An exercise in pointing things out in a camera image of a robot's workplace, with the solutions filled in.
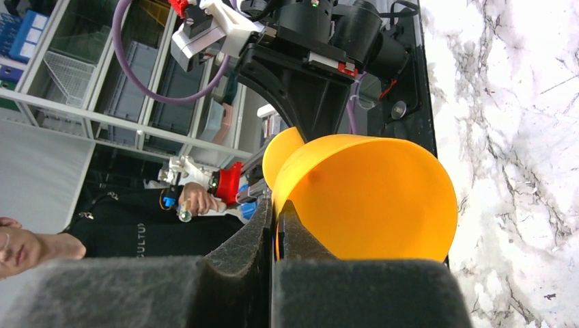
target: yellow cup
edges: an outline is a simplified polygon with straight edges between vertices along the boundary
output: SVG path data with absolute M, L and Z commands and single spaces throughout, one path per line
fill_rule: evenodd
M 276 216 L 291 200 L 306 229 L 342 260 L 443 261 L 456 231 L 452 182 L 415 143 L 329 135 L 304 144 L 296 128 L 264 155 Z

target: white marble surface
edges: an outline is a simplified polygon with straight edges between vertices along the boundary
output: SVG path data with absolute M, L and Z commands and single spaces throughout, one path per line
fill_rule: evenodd
M 579 1 L 422 0 L 476 327 L 579 327 Z

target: black t-shirt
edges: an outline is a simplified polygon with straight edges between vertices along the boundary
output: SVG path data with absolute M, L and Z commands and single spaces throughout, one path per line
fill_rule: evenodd
M 160 191 L 106 197 L 64 231 L 87 248 L 86 258 L 204 256 L 243 224 L 233 215 L 198 217 L 182 223 L 158 205 Z

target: man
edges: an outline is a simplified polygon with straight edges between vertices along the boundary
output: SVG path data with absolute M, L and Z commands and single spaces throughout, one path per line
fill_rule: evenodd
M 204 256 L 243 226 L 233 215 L 183 223 L 174 210 L 162 206 L 165 191 L 109 193 L 94 200 L 60 234 L 35 234 L 14 219 L 0 218 L 0 279 L 58 259 Z M 216 200 L 194 182 L 182 188 L 178 202 L 186 200 L 194 216 L 217 207 Z

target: cabinet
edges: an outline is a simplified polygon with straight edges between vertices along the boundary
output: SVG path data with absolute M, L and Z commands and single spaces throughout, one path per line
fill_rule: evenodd
M 256 113 L 265 102 L 244 85 L 238 85 L 233 119 L 217 143 L 200 139 L 213 95 L 190 105 L 161 104 L 125 77 L 112 44 L 116 3 L 57 2 L 20 82 L 13 91 L 0 89 L 0 98 L 15 100 L 19 112 L 2 109 L 0 120 L 160 158 L 190 154 L 212 168 L 257 151 L 261 126 Z M 218 70 L 213 60 L 192 72 L 176 65 L 169 47 L 180 23 L 177 14 L 157 0 L 133 1 L 123 22 L 122 41 L 131 68 L 151 90 L 171 97 L 194 94 Z

